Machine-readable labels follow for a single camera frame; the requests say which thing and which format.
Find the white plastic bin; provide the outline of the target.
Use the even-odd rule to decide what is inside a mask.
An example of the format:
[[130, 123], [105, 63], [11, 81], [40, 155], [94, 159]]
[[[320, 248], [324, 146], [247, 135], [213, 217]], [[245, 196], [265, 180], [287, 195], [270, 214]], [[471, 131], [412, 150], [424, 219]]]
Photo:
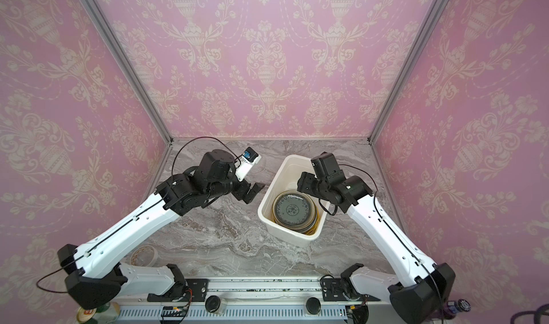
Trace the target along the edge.
[[286, 243], [296, 245], [297, 247], [306, 248], [311, 242], [320, 237], [327, 217], [326, 212], [324, 212], [320, 206], [324, 205], [324, 207], [328, 208], [330, 206], [329, 202], [319, 201], [317, 198], [313, 198], [313, 202], [317, 206], [318, 213], [320, 214], [320, 222], [317, 230], [312, 235], [304, 235], [277, 225], [272, 216], [272, 205], [277, 196], [284, 191], [296, 191], [297, 181], [302, 172], [314, 172], [310, 159], [300, 155], [287, 156], [275, 174], [273, 181], [267, 187], [267, 192], [257, 209], [257, 215], [266, 225], [267, 232], [270, 235], [279, 238]]

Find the cream plate with leaf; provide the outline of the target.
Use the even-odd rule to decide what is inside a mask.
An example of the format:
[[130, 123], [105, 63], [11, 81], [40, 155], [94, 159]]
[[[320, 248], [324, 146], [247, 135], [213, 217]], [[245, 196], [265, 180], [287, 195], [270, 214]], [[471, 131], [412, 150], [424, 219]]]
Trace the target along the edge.
[[[297, 192], [297, 191], [285, 191], [285, 192], [282, 192], [281, 194], [286, 193], [286, 192], [296, 192], [296, 193], [300, 193], [300, 192]], [[304, 193], [301, 193], [301, 194], [307, 196], [307, 197], [313, 202], [313, 200], [312, 200], [312, 198], [310, 198], [310, 196], [308, 196], [308, 195], [306, 195], [306, 194], [304, 194]], [[319, 224], [319, 222], [320, 222], [320, 214], [318, 213], [317, 206], [315, 205], [314, 202], [313, 202], [313, 204], [314, 204], [314, 210], [315, 210], [315, 217], [314, 217], [314, 219], [313, 219], [313, 222], [311, 222], [310, 225], [308, 225], [307, 227], [305, 227], [305, 228], [303, 228], [303, 229], [288, 228], [288, 227], [286, 227], [286, 226], [284, 226], [284, 225], [280, 225], [280, 224], [274, 219], [274, 216], [273, 216], [274, 203], [273, 203], [273, 205], [272, 205], [272, 216], [273, 216], [273, 220], [274, 220], [274, 222], [275, 222], [277, 225], [280, 225], [280, 226], [282, 226], [282, 227], [284, 227], [284, 228], [287, 228], [287, 229], [289, 229], [289, 230], [291, 230], [291, 231], [294, 231], [294, 232], [297, 232], [297, 233], [301, 233], [301, 234], [304, 234], [304, 235], [312, 235], [312, 234], [314, 234], [315, 231], [317, 230], [318, 224]]]

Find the clear glass plate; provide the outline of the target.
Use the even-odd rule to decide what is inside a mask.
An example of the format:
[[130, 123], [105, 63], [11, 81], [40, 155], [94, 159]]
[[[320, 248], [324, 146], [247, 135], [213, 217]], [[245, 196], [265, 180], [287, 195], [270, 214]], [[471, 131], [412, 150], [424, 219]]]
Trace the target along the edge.
[[313, 222], [314, 204], [301, 193], [286, 192], [275, 200], [273, 216], [280, 225], [303, 229]]
[[260, 155], [254, 161], [254, 167], [252, 168], [252, 173], [255, 175], [266, 170], [267, 170], [267, 157], [265, 155]]

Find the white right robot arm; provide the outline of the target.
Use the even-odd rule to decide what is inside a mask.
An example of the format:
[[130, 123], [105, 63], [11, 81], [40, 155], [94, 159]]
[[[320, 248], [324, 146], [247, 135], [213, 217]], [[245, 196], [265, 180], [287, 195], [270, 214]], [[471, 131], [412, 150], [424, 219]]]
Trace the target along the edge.
[[392, 274], [364, 266], [343, 275], [353, 295], [370, 295], [389, 303], [405, 323], [442, 322], [455, 317], [449, 300], [455, 271], [421, 251], [383, 210], [374, 192], [356, 175], [346, 177], [336, 158], [323, 153], [311, 160], [313, 173], [297, 181], [301, 193], [327, 201], [347, 214], [376, 244]]

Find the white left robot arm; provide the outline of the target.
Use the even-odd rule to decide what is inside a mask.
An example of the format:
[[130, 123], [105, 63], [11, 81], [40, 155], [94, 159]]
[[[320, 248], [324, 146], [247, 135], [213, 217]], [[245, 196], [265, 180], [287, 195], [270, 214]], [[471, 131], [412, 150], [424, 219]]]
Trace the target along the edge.
[[251, 203], [264, 184], [251, 184], [245, 177], [260, 160], [252, 148], [238, 157], [220, 149], [210, 151], [200, 165], [159, 184], [138, 208], [103, 234], [79, 246], [67, 244], [59, 249], [67, 293], [85, 310], [126, 295], [146, 295], [153, 302], [183, 298], [190, 287], [175, 264], [140, 267], [122, 259], [159, 229], [192, 209], [207, 208], [224, 195]]

